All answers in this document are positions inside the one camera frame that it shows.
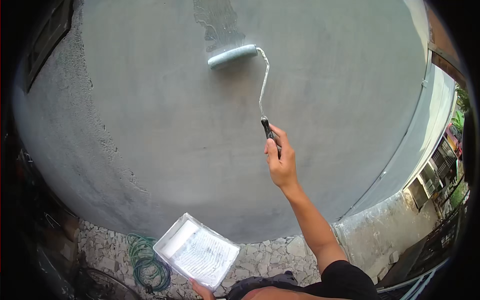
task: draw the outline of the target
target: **stone ground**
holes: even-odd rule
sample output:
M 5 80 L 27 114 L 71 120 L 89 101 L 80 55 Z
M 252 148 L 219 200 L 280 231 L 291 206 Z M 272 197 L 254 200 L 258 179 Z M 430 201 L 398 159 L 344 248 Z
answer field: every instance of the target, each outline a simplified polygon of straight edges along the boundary
M 373 280 L 390 268 L 390 254 L 401 255 L 408 247 L 431 232 L 437 220 L 431 202 L 419 212 L 408 193 L 397 193 L 387 200 L 332 224 L 339 244 L 348 260 Z M 82 222 L 79 251 L 85 251 L 89 266 L 100 269 L 125 282 L 143 298 L 150 299 L 143 287 L 133 279 L 133 267 L 127 255 L 126 235 Z M 250 276 L 274 276 L 287 270 L 293 272 L 301 286 L 319 282 L 316 258 L 303 236 L 292 236 L 261 243 L 240 244 L 235 265 L 214 293 L 223 296 L 237 281 Z M 176 273 L 170 286 L 160 293 L 175 299 L 195 299 L 190 282 Z
M 143 287 L 138 287 L 133 279 L 133 266 L 128 258 L 127 237 L 124 234 L 82 222 L 79 235 L 79 251 L 85 251 L 90 267 L 99 269 L 136 290 L 143 298 L 150 299 Z M 300 286 L 320 281 L 316 258 L 306 245 L 303 236 L 266 240 L 261 243 L 240 244 L 241 249 L 235 265 L 214 293 L 223 296 L 231 286 L 250 276 L 271 277 L 289 270 Z M 172 272 L 171 284 L 160 295 L 175 299 L 195 299 L 196 293 L 186 278 Z

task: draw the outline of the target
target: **green hose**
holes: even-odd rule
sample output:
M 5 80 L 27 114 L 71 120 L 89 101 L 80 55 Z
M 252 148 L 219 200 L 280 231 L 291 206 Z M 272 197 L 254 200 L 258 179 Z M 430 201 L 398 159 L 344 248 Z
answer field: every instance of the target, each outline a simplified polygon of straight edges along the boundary
M 127 236 L 128 257 L 133 266 L 133 278 L 142 287 L 150 284 L 153 291 L 160 292 L 170 284 L 170 269 L 156 258 L 153 251 L 155 241 L 154 238 L 135 233 Z

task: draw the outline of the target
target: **wet paint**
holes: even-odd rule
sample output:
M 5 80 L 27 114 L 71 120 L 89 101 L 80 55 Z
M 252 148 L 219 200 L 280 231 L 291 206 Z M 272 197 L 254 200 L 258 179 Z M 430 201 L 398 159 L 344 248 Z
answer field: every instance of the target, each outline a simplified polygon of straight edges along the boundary
M 237 29 L 237 13 L 230 0 L 193 0 L 195 21 L 205 28 L 205 40 L 214 44 L 207 52 L 243 46 L 245 35 Z

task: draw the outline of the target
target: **person's left hand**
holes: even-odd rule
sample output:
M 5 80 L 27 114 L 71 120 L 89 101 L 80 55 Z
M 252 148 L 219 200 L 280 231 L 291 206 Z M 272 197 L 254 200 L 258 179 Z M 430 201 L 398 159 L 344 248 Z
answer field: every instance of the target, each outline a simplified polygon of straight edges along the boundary
M 212 291 L 207 289 L 206 287 L 202 286 L 195 279 L 190 278 L 190 282 L 193 285 L 193 290 L 200 295 L 204 300 L 215 300 L 215 296 L 213 295 Z

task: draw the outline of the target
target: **paint tray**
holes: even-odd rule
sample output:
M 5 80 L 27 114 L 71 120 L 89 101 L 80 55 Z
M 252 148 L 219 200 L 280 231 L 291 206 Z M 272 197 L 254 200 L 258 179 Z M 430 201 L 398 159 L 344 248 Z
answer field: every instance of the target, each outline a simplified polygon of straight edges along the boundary
M 240 247 L 185 213 L 153 250 L 177 273 L 215 291 L 235 263 Z

